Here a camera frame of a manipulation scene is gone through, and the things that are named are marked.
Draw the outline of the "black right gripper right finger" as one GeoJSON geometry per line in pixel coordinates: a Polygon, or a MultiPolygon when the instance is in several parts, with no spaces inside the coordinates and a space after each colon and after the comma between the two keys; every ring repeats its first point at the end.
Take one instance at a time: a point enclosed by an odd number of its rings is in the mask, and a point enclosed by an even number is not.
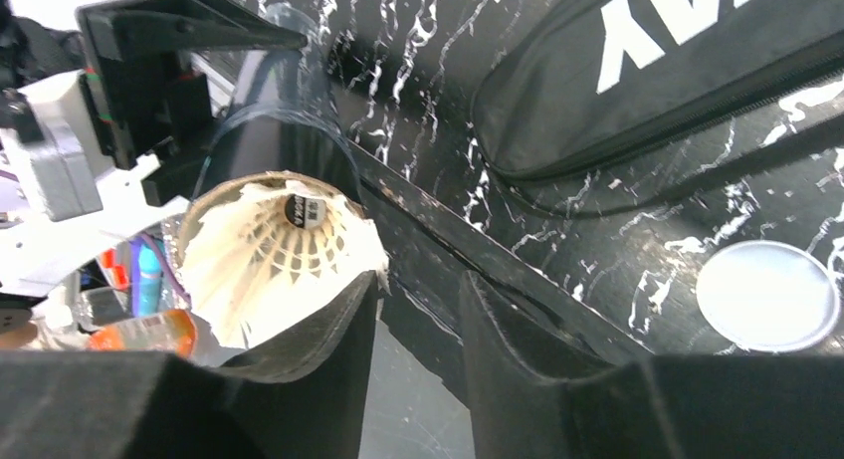
{"type": "Polygon", "coordinates": [[[478,274],[460,286],[480,458],[839,458],[839,356],[657,355],[613,366],[478,274]]]}

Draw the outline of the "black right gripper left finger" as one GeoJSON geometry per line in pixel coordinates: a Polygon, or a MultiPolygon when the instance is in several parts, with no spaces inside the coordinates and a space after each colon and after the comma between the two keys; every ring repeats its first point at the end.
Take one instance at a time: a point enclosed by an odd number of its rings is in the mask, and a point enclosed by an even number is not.
{"type": "Polygon", "coordinates": [[[216,368],[161,351],[5,351],[5,458],[354,458],[375,276],[216,368]]]}

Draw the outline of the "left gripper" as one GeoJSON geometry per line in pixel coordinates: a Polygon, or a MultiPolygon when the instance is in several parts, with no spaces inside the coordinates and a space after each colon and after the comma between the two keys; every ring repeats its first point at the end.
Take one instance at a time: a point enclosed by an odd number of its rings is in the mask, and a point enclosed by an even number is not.
{"type": "Polygon", "coordinates": [[[297,50],[308,42],[232,0],[111,0],[78,8],[76,20],[94,123],[82,71],[1,100],[23,124],[1,130],[8,159],[1,170],[16,176],[28,203],[19,223],[1,232],[4,294],[47,296],[88,261],[218,185],[210,142],[168,153],[160,165],[144,155],[213,121],[207,79],[194,72],[191,53],[297,50]]]}

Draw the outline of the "black shuttlecock tube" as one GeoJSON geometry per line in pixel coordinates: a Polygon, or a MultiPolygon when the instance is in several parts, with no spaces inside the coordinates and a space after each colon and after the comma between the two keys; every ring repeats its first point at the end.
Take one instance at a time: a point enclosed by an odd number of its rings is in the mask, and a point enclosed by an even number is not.
{"type": "MultiPolygon", "coordinates": [[[[227,114],[209,141],[217,186],[242,179],[315,180],[360,207],[360,176],[339,125],[317,24],[287,4],[269,7],[266,18],[305,35],[308,42],[297,50],[247,54],[227,114]]],[[[339,296],[365,294],[375,278],[361,273],[339,296]]]]}

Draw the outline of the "white shuttlecock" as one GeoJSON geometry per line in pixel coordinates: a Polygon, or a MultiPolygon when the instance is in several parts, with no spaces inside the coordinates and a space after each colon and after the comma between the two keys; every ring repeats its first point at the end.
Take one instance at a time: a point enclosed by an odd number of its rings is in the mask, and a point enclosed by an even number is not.
{"type": "Polygon", "coordinates": [[[192,313],[219,345],[248,349],[326,307],[361,273],[385,280],[374,222],[315,180],[242,179],[196,200],[177,237],[192,313]]]}

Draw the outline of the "clear tube lid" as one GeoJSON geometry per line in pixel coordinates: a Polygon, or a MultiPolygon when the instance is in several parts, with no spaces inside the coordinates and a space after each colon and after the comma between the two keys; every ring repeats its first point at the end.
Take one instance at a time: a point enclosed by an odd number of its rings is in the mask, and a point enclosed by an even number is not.
{"type": "Polygon", "coordinates": [[[794,246],[743,241],[718,251],[696,283],[700,311],[725,339],[746,349],[793,352],[828,337],[842,312],[833,275],[794,246]]]}

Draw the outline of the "black racket bag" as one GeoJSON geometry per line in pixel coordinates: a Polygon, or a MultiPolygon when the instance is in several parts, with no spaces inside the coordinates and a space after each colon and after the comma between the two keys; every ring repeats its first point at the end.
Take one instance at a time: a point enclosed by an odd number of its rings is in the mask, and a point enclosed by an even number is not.
{"type": "Polygon", "coordinates": [[[635,158],[843,68],[843,0],[561,0],[487,74],[491,177],[527,189],[635,158]]]}

